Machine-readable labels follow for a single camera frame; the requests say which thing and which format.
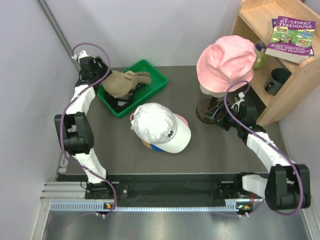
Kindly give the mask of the beige cap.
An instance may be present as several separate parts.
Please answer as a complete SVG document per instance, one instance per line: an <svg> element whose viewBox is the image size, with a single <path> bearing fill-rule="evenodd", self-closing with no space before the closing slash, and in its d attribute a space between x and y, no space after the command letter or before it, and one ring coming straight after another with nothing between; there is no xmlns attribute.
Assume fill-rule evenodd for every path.
<svg viewBox="0 0 320 240"><path fill-rule="evenodd" d="M148 72L120 72L113 71L110 76L101 82L104 90L115 98L126 97L130 90L138 84L151 84L152 79Z"/></svg>

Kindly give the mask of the pink baseball cap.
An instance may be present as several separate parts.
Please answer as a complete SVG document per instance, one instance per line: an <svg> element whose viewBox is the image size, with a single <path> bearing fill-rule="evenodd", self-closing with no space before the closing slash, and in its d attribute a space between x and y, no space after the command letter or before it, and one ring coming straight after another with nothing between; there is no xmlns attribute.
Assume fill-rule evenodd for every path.
<svg viewBox="0 0 320 240"><path fill-rule="evenodd" d="M178 114L174 114L177 118L179 118L181 121L183 121L187 126L189 125L189 123L187 122L187 120L182 117L181 115L178 115ZM132 113L129 117L129 120L132 121L134 119L134 113Z"/></svg>

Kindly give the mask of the white baseball cap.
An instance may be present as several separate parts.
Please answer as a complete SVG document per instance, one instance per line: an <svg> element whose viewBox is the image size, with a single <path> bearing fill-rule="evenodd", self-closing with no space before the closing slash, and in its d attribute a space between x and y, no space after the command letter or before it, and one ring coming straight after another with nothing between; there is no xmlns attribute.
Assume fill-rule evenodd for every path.
<svg viewBox="0 0 320 240"><path fill-rule="evenodd" d="M156 102L138 106L130 123L131 130L141 141L170 154L183 151L192 136L189 125L176 117L169 108Z"/></svg>

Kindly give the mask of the pink bucket hat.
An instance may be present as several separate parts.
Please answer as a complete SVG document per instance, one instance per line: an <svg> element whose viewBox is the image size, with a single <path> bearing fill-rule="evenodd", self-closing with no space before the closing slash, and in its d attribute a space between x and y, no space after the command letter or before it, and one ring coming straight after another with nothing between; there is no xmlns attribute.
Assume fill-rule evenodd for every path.
<svg viewBox="0 0 320 240"><path fill-rule="evenodd" d="M196 73L202 88L213 93L234 92L254 77L255 45L239 35L220 37L200 55Z"/></svg>

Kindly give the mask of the blue baseball cap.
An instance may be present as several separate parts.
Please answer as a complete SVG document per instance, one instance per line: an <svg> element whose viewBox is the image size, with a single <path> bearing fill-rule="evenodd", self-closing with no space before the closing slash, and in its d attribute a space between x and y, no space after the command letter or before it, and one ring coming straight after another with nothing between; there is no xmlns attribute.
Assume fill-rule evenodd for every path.
<svg viewBox="0 0 320 240"><path fill-rule="evenodd" d="M161 148L159 148L159 147L157 147L157 146L155 146L155 145L153 145L153 144L151 144L150 146L151 146L151 148L152 148L153 150L155 150L155 151L157 151L157 152L163 152L163 150L162 150Z"/></svg>

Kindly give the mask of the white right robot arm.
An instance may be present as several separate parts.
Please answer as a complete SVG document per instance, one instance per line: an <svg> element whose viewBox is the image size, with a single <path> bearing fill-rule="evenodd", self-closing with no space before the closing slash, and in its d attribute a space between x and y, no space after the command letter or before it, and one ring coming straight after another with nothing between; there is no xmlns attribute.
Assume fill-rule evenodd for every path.
<svg viewBox="0 0 320 240"><path fill-rule="evenodd" d="M309 168L305 164L294 163L276 147L265 129L256 123L257 109L253 103L240 100L230 105L221 101L215 106L205 107L203 116L226 131L235 128L238 137L268 171L267 178L256 173L239 173L233 185L237 197L245 198L252 192L277 212L310 207Z"/></svg>

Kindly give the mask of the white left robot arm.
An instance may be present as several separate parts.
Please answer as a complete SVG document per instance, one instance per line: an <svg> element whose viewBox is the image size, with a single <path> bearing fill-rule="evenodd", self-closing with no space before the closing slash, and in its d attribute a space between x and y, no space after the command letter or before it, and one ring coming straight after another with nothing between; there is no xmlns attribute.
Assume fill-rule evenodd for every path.
<svg viewBox="0 0 320 240"><path fill-rule="evenodd" d="M108 72L108 66L101 57L90 56L85 50L72 58L79 63L79 77L70 105L65 113L54 117L54 124L61 148L87 176L86 191L106 199L113 194L114 187L106 181L108 172L95 153L95 138L87 113L96 97L97 82Z"/></svg>

